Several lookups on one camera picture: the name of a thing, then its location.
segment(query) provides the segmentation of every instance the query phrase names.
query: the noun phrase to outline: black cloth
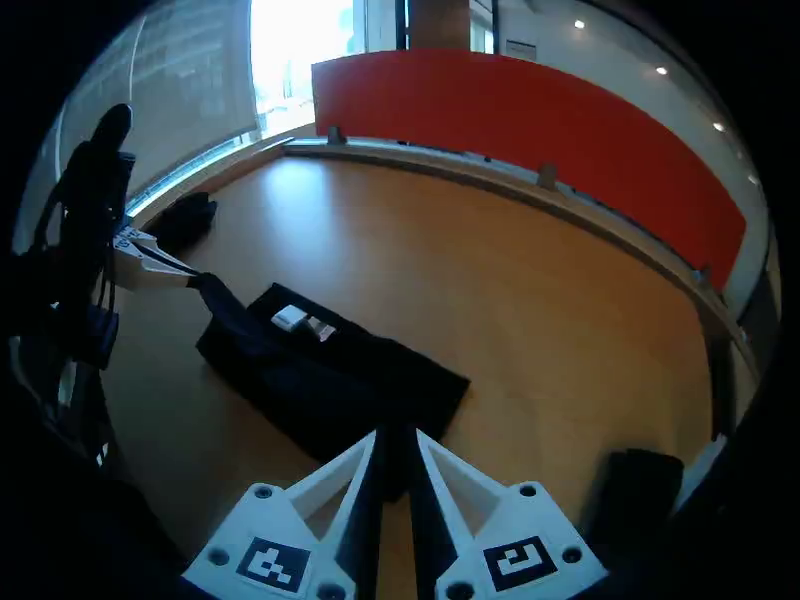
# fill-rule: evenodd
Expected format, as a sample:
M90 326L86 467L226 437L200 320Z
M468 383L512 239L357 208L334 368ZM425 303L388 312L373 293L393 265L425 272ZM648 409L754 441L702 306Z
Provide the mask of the black cloth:
M386 426L386 497L399 498L407 481L404 428L441 439L469 380L277 283L245 315L233 316L238 301L219 285L208 275L192 284L214 314L197 343L208 363L321 462ZM336 332L320 342L310 329L289 333L273 325L273 315L290 304Z
M683 462L631 448L612 452L604 475L584 539L607 569L616 569L664 530L683 481Z
M209 201L207 192L195 192L165 209L145 232L158 240L164 252L177 256L208 234L216 212L217 203Z

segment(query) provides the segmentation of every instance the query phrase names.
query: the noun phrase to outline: wooden floor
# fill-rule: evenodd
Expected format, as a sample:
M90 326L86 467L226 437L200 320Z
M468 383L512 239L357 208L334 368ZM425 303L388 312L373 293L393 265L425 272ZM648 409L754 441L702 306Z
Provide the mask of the wooden floor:
M463 373L445 445L491 477L540 481L574 522L607 453L684 460L708 441L695 311L613 246L489 192L383 167L283 158L215 195L184 259L245 303L273 281ZM133 477L193 556L254 481L316 468L194 344L188 289L124 298L104 376ZM379 598L413 598L408 500L384 510Z

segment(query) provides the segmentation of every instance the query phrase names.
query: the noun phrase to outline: red partition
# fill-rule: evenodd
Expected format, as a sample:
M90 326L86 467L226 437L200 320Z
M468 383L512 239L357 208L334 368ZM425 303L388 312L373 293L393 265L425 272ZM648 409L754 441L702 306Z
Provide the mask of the red partition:
M708 167L626 100L562 71L457 50L313 67L317 131L470 151L537 170L630 217L724 286L745 220Z

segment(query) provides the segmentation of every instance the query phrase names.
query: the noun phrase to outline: white robot part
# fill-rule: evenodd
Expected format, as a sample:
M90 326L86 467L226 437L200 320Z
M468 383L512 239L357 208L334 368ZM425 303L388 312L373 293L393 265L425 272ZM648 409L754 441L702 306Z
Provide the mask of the white robot part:
M356 583L337 563L375 449L376 432L287 490L250 486L184 578L225 599L354 600ZM349 483L327 532L305 519Z
M114 237L114 282L128 290L185 287L197 271L158 247L152 235L125 227Z
M435 598L570 598L606 575L541 484L506 487L416 434L456 555L436 581Z

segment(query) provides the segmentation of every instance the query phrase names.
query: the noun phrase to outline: bright window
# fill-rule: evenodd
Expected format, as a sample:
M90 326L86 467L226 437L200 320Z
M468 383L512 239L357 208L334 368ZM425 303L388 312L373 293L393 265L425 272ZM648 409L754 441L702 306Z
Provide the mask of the bright window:
M314 121L311 65L364 51L357 0L253 0L250 52L262 132Z

